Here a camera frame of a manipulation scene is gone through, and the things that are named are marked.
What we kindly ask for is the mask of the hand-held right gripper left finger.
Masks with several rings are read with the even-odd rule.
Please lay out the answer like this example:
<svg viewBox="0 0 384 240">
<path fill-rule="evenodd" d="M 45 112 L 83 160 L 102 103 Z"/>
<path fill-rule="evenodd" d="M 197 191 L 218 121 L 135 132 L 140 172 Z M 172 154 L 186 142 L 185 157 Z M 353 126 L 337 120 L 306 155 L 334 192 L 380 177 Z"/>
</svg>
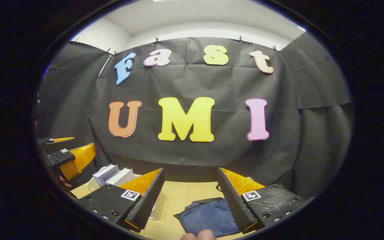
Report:
<svg viewBox="0 0 384 240">
<path fill-rule="evenodd" d="M 146 227 L 164 182 L 164 169 L 159 168 L 119 186 L 105 184 L 77 203 L 96 217 L 139 233 Z"/>
</svg>

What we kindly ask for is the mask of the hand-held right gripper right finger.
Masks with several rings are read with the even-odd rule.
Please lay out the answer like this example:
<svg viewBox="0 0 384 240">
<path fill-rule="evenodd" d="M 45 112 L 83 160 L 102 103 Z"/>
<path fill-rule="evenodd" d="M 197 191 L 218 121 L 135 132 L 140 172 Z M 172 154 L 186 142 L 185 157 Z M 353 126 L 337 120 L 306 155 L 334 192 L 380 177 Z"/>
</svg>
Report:
<svg viewBox="0 0 384 240">
<path fill-rule="evenodd" d="M 224 168 L 218 168 L 217 182 L 244 234 L 276 224 L 307 202 L 282 185 L 264 186 Z"/>
</svg>

